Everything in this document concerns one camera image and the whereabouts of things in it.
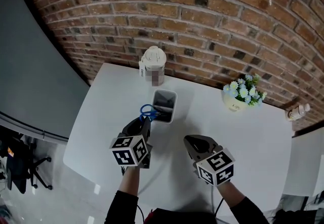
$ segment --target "pen holder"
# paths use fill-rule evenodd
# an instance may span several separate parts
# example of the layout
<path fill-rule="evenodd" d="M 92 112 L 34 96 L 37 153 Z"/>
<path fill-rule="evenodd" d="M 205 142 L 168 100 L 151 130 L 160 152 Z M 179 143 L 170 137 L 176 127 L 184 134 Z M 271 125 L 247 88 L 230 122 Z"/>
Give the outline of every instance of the pen holder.
<path fill-rule="evenodd" d="M 177 94 L 164 89 L 156 89 L 153 94 L 152 106 L 161 113 L 154 121 L 171 123 L 176 108 Z"/>

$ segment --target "gray partition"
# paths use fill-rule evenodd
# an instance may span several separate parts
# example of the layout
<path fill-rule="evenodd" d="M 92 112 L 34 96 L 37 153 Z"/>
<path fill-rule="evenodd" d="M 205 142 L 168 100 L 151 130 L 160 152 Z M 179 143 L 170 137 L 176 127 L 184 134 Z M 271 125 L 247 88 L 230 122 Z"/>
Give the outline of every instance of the gray partition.
<path fill-rule="evenodd" d="M 88 89 L 24 0 L 0 0 L 0 118 L 68 138 Z"/>

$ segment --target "office chair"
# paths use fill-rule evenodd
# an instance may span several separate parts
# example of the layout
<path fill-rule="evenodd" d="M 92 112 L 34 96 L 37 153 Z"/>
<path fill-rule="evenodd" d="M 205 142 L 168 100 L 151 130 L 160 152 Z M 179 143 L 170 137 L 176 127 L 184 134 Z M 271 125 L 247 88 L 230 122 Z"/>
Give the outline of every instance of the office chair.
<path fill-rule="evenodd" d="M 40 181 L 40 183 L 47 189 L 52 190 L 51 185 L 46 185 L 40 175 L 37 173 L 38 166 L 45 161 L 51 162 L 50 157 L 45 157 L 34 163 L 34 149 L 36 148 L 35 143 L 30 143 L 26 145 L 22 140 L 8 137 L 8 158 L 7 158 L 7 186 L 11 190 L 12 183 L 16 185 L 18 190 L 24 194 L 26 192 L 26 181 L 30 179 L 31 186 L 35 189 L 38 188 L 34 184 L 34 175 Z"/>

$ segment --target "person's left arm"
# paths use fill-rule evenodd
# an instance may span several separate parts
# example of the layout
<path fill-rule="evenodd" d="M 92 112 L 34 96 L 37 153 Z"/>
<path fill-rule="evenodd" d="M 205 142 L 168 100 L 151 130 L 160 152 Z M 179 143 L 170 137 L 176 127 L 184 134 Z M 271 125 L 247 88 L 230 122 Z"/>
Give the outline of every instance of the person's left arm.
<path fill-rule="evenodd" d="M 137 193 L 139 181 L 140 168 L 134 166 L 128 167 L 115 198 L 111 203 L 105 224 L 134 224 L 138 202 Z"/>

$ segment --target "flower pot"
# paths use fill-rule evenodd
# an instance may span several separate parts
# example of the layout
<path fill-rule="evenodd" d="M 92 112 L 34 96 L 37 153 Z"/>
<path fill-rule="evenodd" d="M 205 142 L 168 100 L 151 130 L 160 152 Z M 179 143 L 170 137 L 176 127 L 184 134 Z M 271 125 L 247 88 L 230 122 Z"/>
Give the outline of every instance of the flower pot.
<path fill-rule="evenodd" d="M 223 92 L 223 102 L 226 105 L 226 107 L 232 112 L 244 110 L 249 106 L 248 104 L 241 102 L 224 92 Z"/>

